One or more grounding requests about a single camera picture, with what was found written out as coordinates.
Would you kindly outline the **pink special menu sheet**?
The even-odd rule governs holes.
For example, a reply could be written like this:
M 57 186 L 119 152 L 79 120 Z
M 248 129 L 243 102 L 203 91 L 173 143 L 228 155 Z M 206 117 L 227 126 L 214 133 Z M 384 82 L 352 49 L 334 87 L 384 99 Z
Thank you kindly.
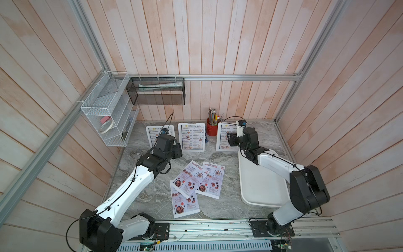
M 218 200 L 220 198 L 225 167 L 219 164 L 203 162 L 203 168 L 206 168 L 209 173 L 197 187 L 196 193 Z
M 171 186 L 172 209 L 174 218 L 180 218 L 200 212 L 197 194 L 185 198 L 179 191 Z
M 208 174 L 207 168 L 192 160 L 170 184 L 185 198 L 190 198 Z

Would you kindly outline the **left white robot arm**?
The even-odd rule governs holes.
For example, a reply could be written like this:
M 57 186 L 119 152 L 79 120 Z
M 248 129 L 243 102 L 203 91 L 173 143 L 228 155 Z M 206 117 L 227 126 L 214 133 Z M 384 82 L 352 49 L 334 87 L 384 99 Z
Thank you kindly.
M 171 160 L 182 155 L 181 145 L 174 136 L 158 136 L 156 144 L 138 158 L 133 172 L 121 186 L 95 210 L 81 214 L 80 243 L 93 252 L 115 252 L 132 238 L 155 239 L 155 218 L 146 213 L 128 220 L 122 218 L 140 193 L 165 169 L 171 169 Z

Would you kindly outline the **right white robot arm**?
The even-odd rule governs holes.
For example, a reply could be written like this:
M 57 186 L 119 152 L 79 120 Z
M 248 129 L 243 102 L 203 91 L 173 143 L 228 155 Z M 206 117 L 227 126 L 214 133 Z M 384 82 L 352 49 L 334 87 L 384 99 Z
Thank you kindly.
M 330 195 L 317 167 L 292 163 L 277 155 L 275 151 L 259 145 L 255 128 L 237 127 L 241 134 L 226 134 L 231 147 L 238 147 L 246 164 L 261 166 L 283 177 L 290 185 L 290 199 L 279 209 L 270 213 L 266 230 L 276 237 L 289 231 L 291 223 L 311 210 L 321 208 L 330 201 Z

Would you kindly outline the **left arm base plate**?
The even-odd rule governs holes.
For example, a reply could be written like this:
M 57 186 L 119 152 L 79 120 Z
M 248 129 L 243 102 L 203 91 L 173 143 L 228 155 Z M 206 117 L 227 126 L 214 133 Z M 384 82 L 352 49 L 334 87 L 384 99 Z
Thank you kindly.
M 169 233 L 170 233 L 170 223 L 168 222 L 156 223 L 151 228 L 149 228 L 149 231 L 147 231 L 144 235 L 130 238 L 130 240 L 139 240 L 146 242 L 151 241 L 157 242 L 158 240 L 164 241 L 169 239 Z

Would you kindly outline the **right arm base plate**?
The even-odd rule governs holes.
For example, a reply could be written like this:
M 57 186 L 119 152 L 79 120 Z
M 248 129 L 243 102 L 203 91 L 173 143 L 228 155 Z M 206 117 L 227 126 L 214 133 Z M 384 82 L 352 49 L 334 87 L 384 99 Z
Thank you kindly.
M 291 224 L 278 225 L 274 220 L 257 220 L 251 218 L 248 221 L 254 237 L 294 237 L 295 232 Z

